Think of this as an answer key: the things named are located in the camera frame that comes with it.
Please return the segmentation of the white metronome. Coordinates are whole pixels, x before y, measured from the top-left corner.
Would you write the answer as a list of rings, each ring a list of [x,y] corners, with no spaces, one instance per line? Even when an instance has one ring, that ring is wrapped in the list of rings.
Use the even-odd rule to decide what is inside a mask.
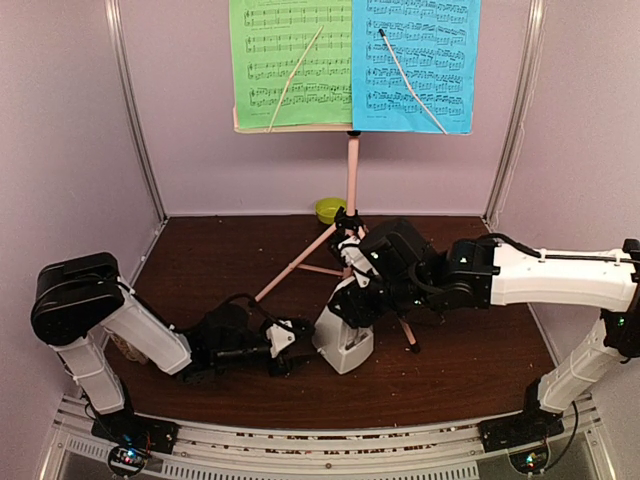
[[[374,351],[372,327],[354,328],[330,309],[331,302],[347,287],[359,288],[350,277],[337,284],[329,301],[315,322],[312,344],[324,360],[339,374],[345,375],[360,367]]]

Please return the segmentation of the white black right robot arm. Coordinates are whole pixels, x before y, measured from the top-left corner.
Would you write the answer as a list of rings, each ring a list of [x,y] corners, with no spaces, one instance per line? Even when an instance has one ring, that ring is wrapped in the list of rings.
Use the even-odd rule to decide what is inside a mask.
[[[388,312],[438,314],[524,303],[595,307],[588,336],[532,385],[513,419],[519,440],[535,440],[616,362],[639,355],[639,242],[601,252],[534,249],[501,234],[456,241],[437,251],[405,219],[386,221],[335,247],[351,270],[319,316],[316,350],[339,374],[372,353],[373,325]]]

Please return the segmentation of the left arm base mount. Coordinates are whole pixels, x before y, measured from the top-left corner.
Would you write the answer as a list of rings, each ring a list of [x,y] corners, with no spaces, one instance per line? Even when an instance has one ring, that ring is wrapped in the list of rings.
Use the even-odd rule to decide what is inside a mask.
[[[171,454],[179,426],[171,421],[138,415],[98,416],[91,428],[95,437],[138,450]]]

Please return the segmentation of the pink music stand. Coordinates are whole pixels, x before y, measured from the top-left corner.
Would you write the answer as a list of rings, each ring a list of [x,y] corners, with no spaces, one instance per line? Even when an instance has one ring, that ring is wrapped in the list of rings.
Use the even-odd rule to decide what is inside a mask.
[[[306,59],[308,53],[311,51],[315,42],[319,38],[323,31],[323,26],[320,26],[317,32],[314,34],[308,45],[306,46],[304,52],[300,56],[297,61],[295,67],[289,74],[286,83],[282,89],[280,98],[278,103],[276,104],[274,113],[270,120],[270,124],[266,129],[267,133],[270,133],[273,129],[273,125],[275,120],[277,119],[281,105],[288,93],[290,85],[295,78],[298,70],[302,66],[304,60]],[[447,135],[447,130],[443,127],[441,122],[435,117],[435,115],[431,112],[431,110],[424,104],[424,102],[419,98],[419,96],[414,91],[412,85],[410,84],[406,73],[401,66],[400,61],[395,54],[393,47],[388,39],[388,36],[384,32],[382,28],[379,29],[379,35],[384,41],[386,48],[388,49],[399,73],[413,99],[420,105],[420,107],[424,110],[424,112],[431,118],[431,120],[436,124],[439,130]],[[360,145],[360,131],[350,130],[347,132],[348,134],[348,154],[347,154],[347,190],[346,190],[346,219],[349,224],[355,222],[357,218],[357,209],[356,209],[356,198],[357,198],[357,175],[358,175],[358,162],[359,162],[359,145]],[[316,273],[325,273],[329,275],[338,275],[343,279],[346,279],[351,274],[351,269],[345,267],[342,272],[322,269],[320,267],[306,265],[303,263],[323,242],[328,241],[329,238],[337,231],[338,226],[335,223],[332,223],[322,234],[320,234],[305,250],[303,250],[297,257],[295,257],[276,277],[274,277],[265,287],[263,287],[260,292],[255,296],[253,303],[258,305],[261,300],[263,300],[276,286],[278,286],[289,274],[291,274],[295,269],[303,269]]]

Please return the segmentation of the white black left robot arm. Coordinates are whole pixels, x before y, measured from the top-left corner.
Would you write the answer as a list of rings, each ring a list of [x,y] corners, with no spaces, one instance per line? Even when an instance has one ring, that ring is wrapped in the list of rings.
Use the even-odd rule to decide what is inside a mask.
[[[35,335],[60,357],[106,429],[123,444],[137,442],[144,424],[91,334],[101,327],[138,350],[167,375],[202,382],[237,365],[261,363],[272,376],[296,364],[289,349],[310,338],[311,322],[278,317],[249,294],[235,294],[195,325],[163,320],[120,275],[117,259],[100,252],[49,264],[36,280],[30,313]]]

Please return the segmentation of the green sheet music paper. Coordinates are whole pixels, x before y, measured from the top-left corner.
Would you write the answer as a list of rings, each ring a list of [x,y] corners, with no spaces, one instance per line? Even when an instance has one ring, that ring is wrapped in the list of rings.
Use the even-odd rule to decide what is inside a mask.
[[[351,2],[232,1],[229,27],[237,132],[351,129]]]

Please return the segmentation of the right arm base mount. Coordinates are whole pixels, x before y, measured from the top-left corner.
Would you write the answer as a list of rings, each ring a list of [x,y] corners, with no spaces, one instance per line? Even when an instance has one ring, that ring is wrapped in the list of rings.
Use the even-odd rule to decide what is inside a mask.
[[[484,420],[478,429],[486,453],[511,449],[564,432],[562,417],[558,415],[528,415],[524,412]]]

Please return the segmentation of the blue sheet music paper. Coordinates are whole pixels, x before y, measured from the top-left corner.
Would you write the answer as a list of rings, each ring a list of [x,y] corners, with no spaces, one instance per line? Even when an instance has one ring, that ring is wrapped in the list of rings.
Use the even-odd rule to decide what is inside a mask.
[[[352,121],[363,132],[472,131],[482,4],[352,4]]]

